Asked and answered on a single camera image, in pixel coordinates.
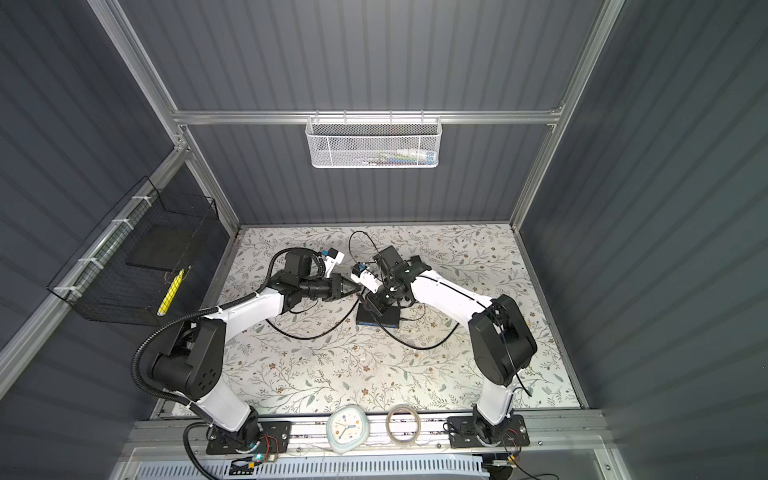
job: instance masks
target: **black cable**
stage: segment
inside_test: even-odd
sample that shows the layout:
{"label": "black cable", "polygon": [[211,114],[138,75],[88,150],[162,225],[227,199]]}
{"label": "black cable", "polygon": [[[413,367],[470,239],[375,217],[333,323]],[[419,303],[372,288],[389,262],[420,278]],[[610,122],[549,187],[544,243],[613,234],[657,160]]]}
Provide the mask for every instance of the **black cable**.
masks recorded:
{"label": "black cable", "polygon": [[187,427],[184,429],[184,433],[181,434],[181,441],[184,443],[184,450],[187,451],[187,457],[189,457],[190,462],[192,462],[192,465],[197,469],[198,472],[200,472],[203,477],[207,478],[208,480],[220,480],[218,477],[214,477],[208,471],[203,468],[203,466],[200,464],[200,461],[197,460],[194,456],[194,452],[192,451],[192,447],[190,446],[190,430],[194,429],[196,427],[207,427],[208,424],[206,422],[195,422],[187,425]]}
{"label": "black cable", "polygon": [[378,319],[378,318],[376,318],[376,315],[371,315],[371,318],[373,318],[373,319],[376,321],[376,323],[378,323],[378,324],[379,324],[379,326],[381,327],[381,329],[382,329],[382,330],[384,330],[384,333],[386,333],[387,335],[391,336],[391,337],[392,337],[394,340],[396,340],[397,342],[401,343],[402,345],[405,345],[405,346],[407,346],[407,347],[409,347],[409,348],[412,348],[412,349],[414,349],[414,350],[432,350],[432,349],[436,349],[437,347],[439,347],[439,346],[441,346],[443,343],[445,343],[445,342],[446,342],[446,341],[447,341],[449,338],[451,338],[451,335],[453,335],[453,333],[454,333],[454,332],[456,331],[456,329],[458,328],[458,323],[456,323],[456,324],[453,326],[453,330],[451,330],[451,331],[449,332],[449,334],[445,336],[445,338],[444,338],[444,339],[440,340],[440,341],[439,341],[439,342],[437,342],[435,345],[431,345],[431,346],[416,346],[416,345],[411,345],[410,343],[404,342],[404,341],[402,341],[401,339],[397,338],[396,336],[392,335],[392,334],[391,334],[391,333],[390,333],[390,332],[389,332],[389,331],[388,331],[388,330],[387,330],[387,329],[384,327],[384,325],[382,325],[382,324],[381,324],[381,322],[379,321],[379,319]]}
{"label": "black cable", "polygon": [[554,474],[554,473],[540,473],[540,474],[538,474],[538,475],[531,475],[530,473],[526,472],[526,471],[525,471],[525,470],[524,470],[524,469],[523,469],[523,468],[520,466],[520,464],[519,464],[519,463],[517,463],[517,462],[515,461],[515,459],[514,459],[514,458],[510,458],[510,459],[512,460],[512,463],[514,463],[514,464],[515,464],[515,466],[516,466],[517,468],[519,468],[519,469],[520,469],[520,471],[521,471],[521,472],[523,472],[523,473],[525,473],[525,474],[527,475],[527,477],[518,478],[518,480],[529,480],[530,478],[532,478],[533,480],[541,480],[541,477],[554,477],[554,479],[555,479],[555,480],[560,480],[560,477],[558,477],[558,476],[557,476],[556,474]]}
{"label": "black cable", "polygon": [[312,250],[310,248],[305,248],[305,247],[284,248],[281,251],[279,251],[279,252],[275,253],[274,255],[272,255],[272,258],[270,259],[270,265],[266,269],[266,277],[264,278],[264,283],[262,283],[261,286],[259,286],[259,288],[256,289],[257,293],[261,293],[262,290],[264,290],[266,288],[266,285],[269,283],[269,281],[272,279],[272,269],[275,266],[275,261],[277,260],[277,257],[279,257],[280,255],[283,255],[284,253],[296,252],[296,251],[303,251],[303,252],[311,253],[313,255],[312,256],[312,260],[317,265],[317,272],[318,272],[317,276],[318,277],[325,276],[325,274],[326,274],[326,264],[323,263],[319,259],[318,254],[317,254],[317,252],[315,250]]}
{"label": "black cable", "polygon": [[328,330],[326,330],[325,332],[323,332],[323,333],[320,333],[319,335],[315,335],[315,336],[295,336],[295,335],[291,335],[290,333],[288,333],[288,332],[284,332],[284,331],[282,331],[281,329],[277,328],[277,327],[275,326],[275,324],[274,324],[274,323],[272,323],[272,321],[271,321],[270,319],[266,319],[266,322],[267,322],[267,323],[269,323],[269,324],[272,326],[272,328],[274,328],[275,330],[277,330],[279,333],[282,333],[283,335],[287,336],[288,338],[291,338],[291,339],[294,339],[294,340],[314,340],[314,339],[318,339],[318,338],[320,338],[321,336],[325,336],[325,335],[328,335],[328,334],[329,334],[329,333],[331,333],[333,330],[335,330],[335,329],[339,328],[339,325],[341,325],[341,324],[342,324],[342,322],[343,322],[344,320],[346,320],[346,317],[348,317],[348,316],[349,316],[349,315],[350,315],[350,314],[351,314],[351,313],[352,313],[352,312],[355,310],[355,307],[357,306],[357,303],[358,303],[358,302],[359,302],[359,300],[355,300],[355,304],[354,304],[354,305],[352,305],[352,308],[351,308],[351,309],[349,309],[349,312],[347,312],[347,313],[346,313],[346,315],[345,315],[344,317],[342,317],[342,319],[341,319],[341,320],[339,320],[338,322],[336,322],[336,325],[332,326],[331,328],[329,328],[329,329],[328,329]]}
{"label": "black cable", "polygon": [[[239,299],[232,300],[231,302],[227,302],[220,306],[221,309],[227,309],[232,306],[239,305],[242,302],[245,302],[246,300],[250,300],[256,296],[255,293],[249,293],[246,296],[243,296]],[[133,379],[136,386],[142,391],[149,393],[150,395],[156,396],[159,399],[163,400],[170,400],[172,402],[180,403],[181,405],[189,406],[190,409],[192,409],[193,412],[198,414],[199,416],[204,416],[204,413],[194,404],[191,400],[176,395],[174,393],[164,392],[163,390],[156,389],[149,383],[147,383],[146,380],[144,380],[144,377],[141,375],[141,357],[144,355],[144,351],[146,351],[147,347],[165,330],[171,328],[174,325],[177,325],[182,322],[186,322],[187,320],[197,319],[202,316],[210,315],[211,313],[216,313],[219,311],[218,307],[212,307],[207,308],[205,310],[199,310],[194,313],[188,313],[187,315],[180,316],[176,319],[171,320],[170,322],[166,323],[165,325],[161,326],[159,329],[155,330],[149,337],[147,337],[141,345],[136,349],[134,352],[134,356],[131,359],[131,378]]]}
{"label": "black cable", "polygon": [[[503,436],[502,436],[502,447],[504,447],[504,452],[507,454],[507,458],[508,458],[509,460],[512,460],[512,463],[514,463],[514,464],[515,464],[515,466],[516,466],[517,468],[519,468],[521,472],[523,472],[523,473],[525,473],[525,474],[527,475],[527,477],[524,477],[524,478],[519,478],[518,480],[528,480],[528,479],[530,479],[530,478],[532,478],[533,480],[541,480],[541,477],[554,477],[554,478],[555,478],[555,480],[560,480],[560,477],[558,477],[558,476],[557,476],[556,474],[554,474],[554,473],[540,473],[540,474],[538,474],[538,475],[531,475],[530,473],[526,472],[526,471],[525,471],[525,470],[524,470],[524,469],[523,469],[523,468],[522,468],[522,467],[521,467],[521,466],[520,466],[520,465],[519,465],[519,464],[518,464],[518,463],[515,461],[515,457],[513,457],[513,456],[512,456],[512,455],[509,453],[509,450],[507,449],[507,445],[504,443],[504,437],[503,437]],[[523,451],[523,447],[522,447],[522,445],[520,445],[520,446],[518,447],[518,455],[520,455],[520,453],[521,453],[522,451]]]}
{"label": "black cable", "polygon": [[315,303],[313,303],[311,306],[308,306],[304,310],[300,310],[299,312],[294,312],[293,310],[288,310],[289,312],[293,313],[294,315],[298,315],[299,313],[305,313],[309,312],[311,309],[315,308],[317,306],[317,303],[319,302],[318,299],[315,299]]}
{"label": "black cable", "polygon": [[456,292],[456,293],[458,293],[460,295],[463,295],[463,296],[469,298],[470,300],[473,300],[475,303],[477,303],[479,306],[481,306],[484,310],[489,307],[489,305],[483,305],[476,298],[473,298],[472,296],[467,295],[466,293],[462,292],[461,290],[453,288],[452,286],[448,285],[447,283],[443,283],[443,282],[440,282],[439,280],[435,280],[434,278],[431,278],[429,276],[423,276],[423,275],[417,275],[416,278],[426,278],[427,280],[431,280],[431,281],[433,281],[435,283],[439,283],[440,285],[447,286],[449,289],[453,290],[454,292]]}
{"label": "black cable", "polygon": [[373,238],[371,238],[371,236],[368,235],[367,232],[364,232],[362,230],[355,230],[354,232],[352,232],[352,235],[349,235],[349,240],[347,240],[346,242],[346,249],[349,251],[349,256],[352,257],[352,260],[355,260],[355,263],[360,263],[357,261],[357,259],[355,258],[355,255],[352,253],[352,237],[355,236],[355,233],[362,233],[363,235],[368,237],[368,240],[371,240],[371,244],[373,245],[373,248],[376,249],[376,253],[379,253],[379,254],[381,253],[379,252],[379,248],[376,246],[376,242],[373,241]]}
{"label": "black cable", "polygon": [[[410,306],[400,306],[400,302],[399,301],[398,301],[397,306],[398,306],[398,308],[400,308],[400,311],[403,311],[405,309],[411,308]],[[424,311],[422,312],[422,314],[417,316],[415,319],[404,319],[404,318],[400,317],[400,321],[401,322],[418,322],[419,320],[424,318],[424,316],[426,314],[427,314],[427,307],[424,306]]]}
{"label": "black cable", "polygon": [[507,351],[507,357],[509,357],[509,362],[512,364],[512,369],[515,371],[515,376],[517,377],[518,382],[520,382],[520,386],[519,387],[515,387],[515,389],[512,390],[512,393],[515,393],[515,391],[518,390],[518,389],[523,389],[523,392],[525,392],[525,395],[527,395],[529,397],[532,397],[533,393],[531,393],[531,391],[528,390],[528,387],[523,385],[523,381],[520,378],[520,374],[518,373],[518,370],[515,367],[515,362],[512,361],[512,354],[509,352],[509,345],[507,345],[506,342],[504,342],[504,350]]}

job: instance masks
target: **clock face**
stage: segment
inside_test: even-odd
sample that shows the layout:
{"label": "clock face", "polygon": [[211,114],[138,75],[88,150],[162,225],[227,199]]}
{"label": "clock face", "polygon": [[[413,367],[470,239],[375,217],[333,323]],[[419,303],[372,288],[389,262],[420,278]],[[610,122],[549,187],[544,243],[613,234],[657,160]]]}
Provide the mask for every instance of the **clock face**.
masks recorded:
{"label": "clock face", "polygon": [[333,439],[344,445],[360,438],[363,425],[357,410],[344,409],[333,416],[331,427]]}
{"label": "clock face", "polygon": [[356,405],[341,408],[328,418],[328,443],[336,453],[344,453],[361,445],[371,432],[366,413]]}

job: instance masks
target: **robotic arm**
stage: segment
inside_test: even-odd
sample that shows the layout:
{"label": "robotic arm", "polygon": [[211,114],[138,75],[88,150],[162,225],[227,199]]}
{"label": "robotic arm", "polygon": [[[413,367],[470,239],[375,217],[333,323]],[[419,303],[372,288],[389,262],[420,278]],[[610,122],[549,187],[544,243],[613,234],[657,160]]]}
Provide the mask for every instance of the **robotic arm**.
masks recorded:
{"label": "robotic arm", "polygon": [[[271,275],[276,255],[264,285],[244,301],[168,329],[161,337],[163,344],[150,365],[149,377],[189,399],[190,406],[212,424],[213,434],[226,439],[233,449],[252,452],[261,436],[258,414],[220,380],[224,344],[248,327],[290,311],[303,298],[338,300],[362,290],[362,307],[374,319],[399,315],[402,301],[422,302],[469,330],[475,361],[485,376],[474,412],[475,432],[486,444],[498,442],[510,411],[512,380],[537,351],[512,298],[494,299],[464,289],[434,272],[418,256],[403,260],[391,246],[374,257],[382,271],[381,280],[361,263],[353,267],[352,281],[331,273],[343,260],[343,254],[333,249],[324,251],[322,260],[308,249],[285,252],[285,267]],[[311,274],[313,262],[315,275]]]}
{"label": "robotic arm", "polygon": [[353,267],[352,279],[367,289],[363,308],[374,317],[398,311],[402,301],[434,306],[469,331],[472,352],[485,377],[475,406],[478,438],[493,445],[502,437],[510,412],[512,380],[527,367],[538,347],[517,303],[509,296],[491,298],[452,283],[416,256],[405,261],[395,247],[387,247],[374,260],[382,271],[378,284],[362,264]]}
{"label": "robotic arm", "polygon": [[[272,265],[286,254],[285,267],[271,275]],[[306,248],[286,249],[270,262],[267,279],[255,293],[229,308],[218,308],[201,318],[178,323],[161,340],[161,350],[148,376],[165,389],[191,401],[190,406],[238,452],[251,452],[261,436],[258,414],[220,381],[224,344],[264,320],[289,312],[302,299],[339,300],[360,291],[340,273],[331,273],[344,254],[330,249],[322,254]],[[312,263],[317,265],[311,274]]]}

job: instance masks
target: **white mesh basket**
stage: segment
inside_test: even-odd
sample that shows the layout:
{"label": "white mesh basket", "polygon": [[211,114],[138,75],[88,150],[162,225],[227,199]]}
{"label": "white mesh basket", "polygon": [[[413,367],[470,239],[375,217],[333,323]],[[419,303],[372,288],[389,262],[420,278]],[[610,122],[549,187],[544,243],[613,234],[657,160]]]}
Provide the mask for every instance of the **white mesh basket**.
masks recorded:
{"label": "white mesh basket", "polygon": [[312,165],[318,168],[437,167],[442,125],[306,122]]}

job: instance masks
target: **yellow pencil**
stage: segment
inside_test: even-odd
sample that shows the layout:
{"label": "yellow pencil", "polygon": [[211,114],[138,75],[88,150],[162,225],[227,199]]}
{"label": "yellow pencil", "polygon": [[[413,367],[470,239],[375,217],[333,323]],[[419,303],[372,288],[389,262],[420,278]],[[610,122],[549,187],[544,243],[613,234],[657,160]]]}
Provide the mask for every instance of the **yellow pencil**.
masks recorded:
{"label": "yellow pencil", "polygon": [[179,285],[181,285],[181,280],[183,278],[184,269],[181,269],[179,274],[176,275],[176,278],[174,278],[174,281],[170,283],[170,286],[168,287],[168,293],[165,294],[165,298],[163,298],[163,301],[160,304],[160,308],[157,309],[157,316],[163,316],[168,313],[170,303],[174,301],[174,296],[176,296],[176,292],[179,290]]}

